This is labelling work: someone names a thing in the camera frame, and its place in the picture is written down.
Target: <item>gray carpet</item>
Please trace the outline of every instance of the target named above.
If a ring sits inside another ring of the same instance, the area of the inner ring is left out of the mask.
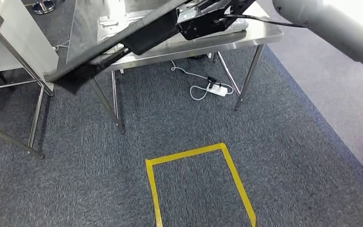
[[[71,3],[61,10],[71,11]],[[60,21],[71,23],[68,13],[35,19],[45,34]],[[66,40],[63,31],[47,35],[50,42]],[[223,53],[238,84],[253,50]],[[176,64],[227,81],[219,62]],[[238,112],[236,96],[192,100],[190,86],[204,84],[170,67],[163,62],[120,77],[125,135],[90,86],[76,96],[58,87],[44,99],[36,134],[45,160],[0,140],[0,227],[153,227],[145,159],[219,142],[229,149],[259,227],[363,227],[363,168],[268,48]],[[6,75],[26,76],[22,70]],[[111,97],[109,73],[98,82]],[[0,127],[24,142],[38,90],[36,84],[0,90]],[[219,152],[160,164],[154,172],[165,227],[249,226]]]

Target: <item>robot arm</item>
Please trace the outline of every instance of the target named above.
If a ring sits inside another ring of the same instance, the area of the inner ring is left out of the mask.
[[[363,0],[272,0],[276,11],[363,63]]]

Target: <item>black device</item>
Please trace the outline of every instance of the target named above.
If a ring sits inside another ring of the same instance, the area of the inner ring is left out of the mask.
[[[171,0],[111,38],[86,50],[56,72],[45,76],[45,80],[76,93],[84,83],[130,52],[143,54],[178,32],[191,40],[226,30],[236,20],[233,17],[225,18],[226,10],[242,14],[255,0],[202,0],[185,8],[194,10],[195,16],[178,20],[183,13],[180,6],[190,1]],[[117,44],[123,44],[124,48],[115,54],[104,54]]]

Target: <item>stainless steel table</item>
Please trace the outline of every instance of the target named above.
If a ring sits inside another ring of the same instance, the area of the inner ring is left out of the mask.
[[[0,28],[3,23],[4,23],[3,18],[0,16]],[[24,144],[23,142],[15,139],[14,137],[7,134],[6,132],[4,132],[1,129],[0,129],[0,137],[18,147],[20,147],[21,149],[25,150],[28,154],[31,154],[36,158],[42,159],[42,158],[44,158],[44,155],[41,152],[33,149],[34,136],[35,136],[35,130],[36,130],[37,123],[38,123],[38,118],[39,118],[39,113],[40,113],[40,109],[41,109],[41,103],[42,103],[44,91],[50,96],[53,95],[53,92],[47,88],[47,85],[45,84],[45,82],[43,82],[38,77],[37,73],[31,68],[31,66],[21,57],[21,55],[9,44],[9,42],[1,34],[0,34],[0,41],[10,51],[10,53],[13,54],[17,60],[19,60],[19,62],[23,65],[23,67],[26,69],[26,71],[33,78],[33,80],[29,80],[29,81],[25,81],[25,82],[6,84],[3,86],[0,86],[0,88],[12,87],[12,86],[28,84],[28,83],[32,83],[32,82],[36,82],[41,86],[41,90],[40,90],[39,97],[37,100],[37,106],[35,108],[33,124],[31,127],[31,132],[30,132],[30,136],[29,136],[27,145]]]
[[[88,48],[96,45],[99,42],[98,40],[102,40],[99,35],[97,35],[98,26],[105,26],[105,24],[98,24],[98,19],[100,17],[110,16],[111,19],[116,19],[119,23],[123,23],[132,17],[143,17],[145,15],[144,12],[147,10],[156,9],[166,2],[167,0],[76,0],[69,43],[68,61]],[[253,3],[244,14],[268,17],[265,11],[256,2]],[[202,54],[211,54],[211,58],[213,58],[216,53],[236,93],[239,95],[235,107],[235,109],[238,109],[245,100],[245,94],[250,77],[255,70],[264,45],[280,41],[282,35],[283,32],[276,25],[266,24],[256,20],[249,20],[249,26],[245,31],[228,35],[219,35],[187,41],[181,34],[177,34],[140,56],[133,53],[128,54],[114,63],[112,67],[113,70],[122,70]],[[220,51],[233,50],[254,45],[257,46],[257,49],[244,85],[240,91],[230,74],[225,61],[223,60]],[[124,127],[118,115],[116,78],[114,73],[112,72],[114,111],[110,108],[107,99],[103,95],[96,81],[93,79],[90,83],[104,104],[105,109],[118,126],[119,131],[124,132]]]

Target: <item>yellow tape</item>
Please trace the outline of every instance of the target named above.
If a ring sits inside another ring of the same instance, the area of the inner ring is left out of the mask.
[[[184,151],[184,152],[180,152],[180,153],[176,153],[176,154],[172,154],[172,155],[167,155],[167,156],[163,156],[163,157],[157,157],[157,158],[151,159],[151,162],[152,162],[152,165],[156,165],[156,164],[161,164],[164,162],[171,162],[171,161],[183,158],[183,157],[190,157],[190,156],[199,155],[202,153],[207,153],[210,151],[219,150],[219,149],[221,149],[220,144],[223,144],[225,146],[224,143],[218,143],[218,144],[203,147],[203,148],[188,150],[188,151]]]
[[[248,200],[247,194],[245,193],[245,189],[243,187],[242,181],[240,180],[239,174],[237,173],[236,167],[234,167],[234,163],[232,161],[232,157],[230,157],[229,151],[226,146],[222,149],[223,156],[226,159],[226,163],[229,166],[230,172],[232,173],[232,177],[234,183],[236,184],[237,190],[239,191],[240,197],[242,198],[245,211],[247,212],[248,218],[250,219],[251,226],[255,227],[257,223],[257,218],[255,217],[254,210],[252,209],[251,203]]]
[[[156,191],[156,186],[155,186],[153,165],[161,164],[164,162],[170,162],[170,161],[174,161],[174,160],[177,160],[180,158],[191,157],[194,155],[199,155],[199,154],[203,154],[203,153],[210,152],[210,151],[216,151],[216,150],[222,150],[222,153],[226,159],[227,166],[229,167],[230,172],[232,173],[234,183],[236,184],[237,190],[239,191],[240,197],[242,198],[243,205],[246,209],[248,218],[250,219],[250,222],[251,222],[251,226],[252,227],[256,226],[257,219],[255,217],[254,210],[252,209],[251,203],[247,197],[247,194],[245,193],[245,189],[243,187],[242,181],[240,180],[236,167],[234,166],[232,158],[230,157],[229,151],[227,150],[227,147],[224,143],[218,143],[218,144],[203,147],[203,148],[184,151],[184,152],[180,152],[180,153],[176,153],[176,154],[172,154],[172,155],[154,158],[151,160],[148,160],[148,159],[145,160],[146,167],[147,167],[148,181],[149,181],[149,185],[151,187],[152,201],[154,203],[154,214],[155,214],[156,227],[163,227],[163,224],[162,224],[161,211],[159,209],[158,193]]]
[[[155,213],[155,223],[156,227],[163,227],[161,211],[159,209],[158,193],[156,192],[154,170],[152,169],[152,162],[145,159],[145,165],[147,167],[148,181],[151,186],[152,201],[154,202],[154,213]]]

